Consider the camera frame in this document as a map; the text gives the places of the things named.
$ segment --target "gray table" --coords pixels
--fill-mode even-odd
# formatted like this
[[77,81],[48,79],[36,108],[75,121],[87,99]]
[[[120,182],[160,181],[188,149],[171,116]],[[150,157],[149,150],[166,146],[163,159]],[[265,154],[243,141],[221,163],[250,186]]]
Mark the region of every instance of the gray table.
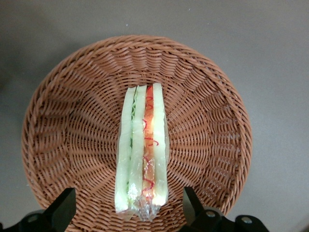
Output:
[[309,221],[309,1],[0,1],[0,221],[38,209],[21,161],[26,107],[64,57],[111,36],[170,37],[213,59],[242,96],[253,158],[229,213],[271,232]]

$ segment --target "metal screw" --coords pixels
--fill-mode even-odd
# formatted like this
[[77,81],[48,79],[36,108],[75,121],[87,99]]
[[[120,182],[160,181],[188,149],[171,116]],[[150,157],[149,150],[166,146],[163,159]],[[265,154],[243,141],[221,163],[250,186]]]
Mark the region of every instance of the metal screw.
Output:
[[213,218],[216,216],[216,214],[213,211],[206,211],[206,215],[209,216],[210,218]]
[[38,218],[39,218],[39,215],[38,215],[38,214],[32,215],[32,216],[28,217],[27,222],[28,222],[28,223],[34,222],[34,221],[36,221]]
[[252,220],[248,217],[242,217],[241,220],[246,223],[246,224],[251,224],[252,223]]

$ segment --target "tomato slice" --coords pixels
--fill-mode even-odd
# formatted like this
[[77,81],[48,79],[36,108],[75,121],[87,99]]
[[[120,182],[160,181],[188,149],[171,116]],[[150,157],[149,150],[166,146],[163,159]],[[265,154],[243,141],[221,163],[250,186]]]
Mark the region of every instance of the tomato slice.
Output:
[[150,202],[154,197],[155,159],[154,159],[154,89],[151,85],[146,91],[146,106],[144,116],[144,155],[143,155],[143,189],[142,195]]

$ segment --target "plastic wrap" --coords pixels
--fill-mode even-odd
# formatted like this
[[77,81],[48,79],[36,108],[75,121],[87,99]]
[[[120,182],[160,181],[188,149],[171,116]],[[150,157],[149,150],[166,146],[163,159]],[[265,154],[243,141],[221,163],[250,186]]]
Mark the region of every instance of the plastic wrap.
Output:
[[168,200],[168,127],[161,84],[127,90],[117,148],[115,209],[152,221]]

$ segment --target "woven basket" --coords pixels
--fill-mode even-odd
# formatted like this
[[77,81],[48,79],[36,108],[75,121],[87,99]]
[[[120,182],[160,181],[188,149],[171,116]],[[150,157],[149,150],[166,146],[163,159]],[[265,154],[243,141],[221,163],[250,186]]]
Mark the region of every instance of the woven basket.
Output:
[[[153,222],[114,210],[116,145],[128,87],[160,82],[167,114],[169,201]],[[75,231],[178,231],[183,187],[226,214],[251,159],[251,127],[228,77],[197,51],[167,38],[120,36],[73,53],[35,91],[22,132],[26,176],[42,207],[75,187]]]

